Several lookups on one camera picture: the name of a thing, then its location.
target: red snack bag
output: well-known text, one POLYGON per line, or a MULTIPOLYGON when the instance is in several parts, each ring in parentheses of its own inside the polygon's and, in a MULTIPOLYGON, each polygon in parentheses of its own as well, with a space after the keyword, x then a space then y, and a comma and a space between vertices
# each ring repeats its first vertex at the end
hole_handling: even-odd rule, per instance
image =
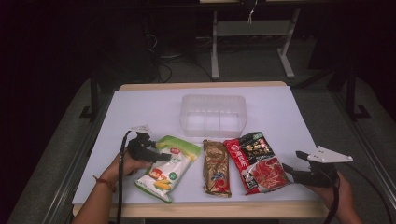
POLYGON ((290 183, 261 132, 224 141, 239 170, 247 194, 266 193, 290 183))

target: wrist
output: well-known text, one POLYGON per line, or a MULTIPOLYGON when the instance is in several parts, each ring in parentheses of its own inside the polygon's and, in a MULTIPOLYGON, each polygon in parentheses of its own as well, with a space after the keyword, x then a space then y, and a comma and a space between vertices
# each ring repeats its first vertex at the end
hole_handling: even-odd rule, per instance
POLYGON ((361 219, 355 209, 348 209, 337 212, 336 214, 341 224, 361 224, 361 219))
POLYGON ((115 186, 119 180, 119 175, 117 172, 112 172, 111 170, 106 169, 104 172, 102 172, 100 178, 107 180, 110 184, 115 186))
POLYGON ((103 179, 102 177, 98 178, 96 176, 93 176, 93 178, 95 178, 96 184, 106 185, 106 187, 111 189, 111 191, 113 193, 115 193, 117 191, 117 187, 114 184, 112 184, 111 182, 109 182, 108 180, 103 179))

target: hand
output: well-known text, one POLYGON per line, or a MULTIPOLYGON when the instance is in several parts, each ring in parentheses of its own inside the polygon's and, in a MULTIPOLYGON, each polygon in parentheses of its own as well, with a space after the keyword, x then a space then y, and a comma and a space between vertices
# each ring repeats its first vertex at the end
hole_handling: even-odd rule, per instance
MULTIPOLYGON (((131 155, 125 149, 123 156, 123 171, 124 175, 134 174, 138 169, 149 168, 151 162, 147 161, 136 161, 132 159, 131 155)), ((119 179, 119 164, 120 164, 120 153, 114 158, 113 162, 103 171, 100 176, 102 179, 110 181, 112 184, 116 184, 119 179)))
MULTIPOLYGON (((338 172, 339 176, 339 204, 335 214, 341 223, 362 223, 353 205, 353 190, 351 184, 338 172)), ((324 204, 330 209, 334 195, 332 188, 319 188, 306 186, 322 198, 324 204)))

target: clear plastic container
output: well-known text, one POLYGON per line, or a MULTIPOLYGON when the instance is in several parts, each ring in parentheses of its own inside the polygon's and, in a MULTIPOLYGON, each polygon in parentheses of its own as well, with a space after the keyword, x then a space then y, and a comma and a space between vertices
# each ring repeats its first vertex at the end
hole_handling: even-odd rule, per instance
POLYGON ((247 123, 245 97, 236 95, 183 96, 180 124, 189 137, 236 138, 247 123))

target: snack bag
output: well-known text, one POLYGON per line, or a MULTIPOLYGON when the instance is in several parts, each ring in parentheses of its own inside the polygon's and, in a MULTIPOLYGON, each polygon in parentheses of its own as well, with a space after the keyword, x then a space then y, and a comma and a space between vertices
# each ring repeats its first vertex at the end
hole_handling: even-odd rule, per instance
POLYGON ((266 193, 290 183, 274 151, 260 132, 226 140, 247 194, 266 193))
POLYGON ((168 193, 175 189, 180 178, 201 153, 201 148, 169 135, 157 141, 156 148, 161 153, 171 154, 171 160, 155 162, 135 184, 146 193, 171 203, 168 193))
POLYGON ((222 142, 204 140, 204 191, 207 194, 231 197, 229 159, 222 142))

